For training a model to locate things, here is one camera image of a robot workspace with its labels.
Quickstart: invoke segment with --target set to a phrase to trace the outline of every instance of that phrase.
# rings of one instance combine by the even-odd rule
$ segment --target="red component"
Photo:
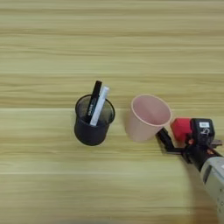
[[[190,126],[191,118],[177,118],[171,124],[171,130],[178,142],[184,143],[186,141],[186,134],[191,134]]]

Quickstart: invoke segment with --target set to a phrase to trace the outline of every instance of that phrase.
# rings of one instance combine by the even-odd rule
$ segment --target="wooden plank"
[[[222,1],[0,0],[0,222],[215,224],[192,165],[124,130],[131,99],[209,117],[224,140]],[[116,109],[106,141],[74,136],[95,80]]]

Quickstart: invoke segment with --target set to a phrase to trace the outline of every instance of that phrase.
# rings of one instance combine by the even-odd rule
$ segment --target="black marker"
[[[102,87],[102,82],[98,80],[94,84],[94,91],[92,93],[90,102],[87,106],[86,123],[90,123],[90,121],[92,119],[92,116],[95,112],[95,106],[96,106],[96,104],[98,102],[98,99],[99,99],[99,94],[101,92],[101,87]]]

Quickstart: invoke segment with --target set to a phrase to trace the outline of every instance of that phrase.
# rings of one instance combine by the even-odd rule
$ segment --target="plastic cup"
[[[166,102],[154,95],[139,95],[132,100],[126,132],[133,141],[146,141],[171,119],[172,111]]]
[[[82,143],[94,146],[101,144],[106,138],[109,125],[114,121],[116,112],[112,103],[106,100],[97,125],[90,125],[85,121],[90,98],[91,94],[85,95],[75,105],[76,121],[74,134]]]

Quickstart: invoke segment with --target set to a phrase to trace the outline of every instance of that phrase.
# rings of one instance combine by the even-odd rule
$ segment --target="cup rim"
[[[84,99],[84,98],[86,98],[86,97],[89,97],[89,96],[91,96],[91,94],[85,94],[85,95],[83,95],[77,102],[76,102],[76,104],[75,104],[75,114],[80,118],[80,120],[82,121],[82,122],[84,122],[85,124],[87,124],[87,125],[89,125],[89,126],[91,126],[91,127],[94,127],[94,128],[102,128],[102,127],[105,127],[105,126],[107,126],[107,125],[110,125],[114,120],[115,120],[115,118],[116,118],[116,110],[115,110],[115,108],[114,108],[114,106],[113,106],[113,104],[108,100],[108,99],[106,99],[106,102],[110,105],[110,107],[112,108],[112,110],[113,110],[113,114],[114,114],[114,116],[113,116],[113,118],[111,119],[111,121],[109,121],[109,122],[107,122],[107,123],[104,123],[103,125],[101,125],[101,126],[93,126],[93,125],[91,125],[90,123],[86,123],[85,121],[83,121],[82,119],[81,119],[81,117],[80,117],[80,115],[79,115],[79,113],[78,113],[78,105],[79,105],[79,102],[82,100],[82,99]]]
[[[133,104],[134,104],[134,101],[135,101],[137,98],[141,97],[141,96],[149,96],[149,97],[152,97],[152,98],[155,98],[155,99],[161,101],[161,102],[168,108],[168,110],[169,110],[169,112],[170,112],[170,118],[169,118],[169,120],[168,120],[167,122],[165,122],[165,123],[161,123],[161,124],[153,124],[153,123],[150,123],[150,122],[146,122],[144,119],[142,119],[142,118],[136,113],[136,111],[134,110],[134,105],[133,105]],[[168,103],[165,102],[164,100],[162,100],[161,98],[159,98],[159,97],[153,95],[153,94],[139,94],[139,95],[137,95],[136,97],[134,97],[134,98],[132,99],[132,101],[131,101],[131,110],[132,110],[133,114],[135,115],[135,117],[136,117],[137,119],[139,119],[142,123],[144,123],[144,124],[146,124],[146,125],[148,125],[148,126],[153,126],[153,127],[164,127],[166,124],[170,123],[170,122],[171,122],[171,119],[172,119],[172,110],[171,110],[170,106],[168,105]]]

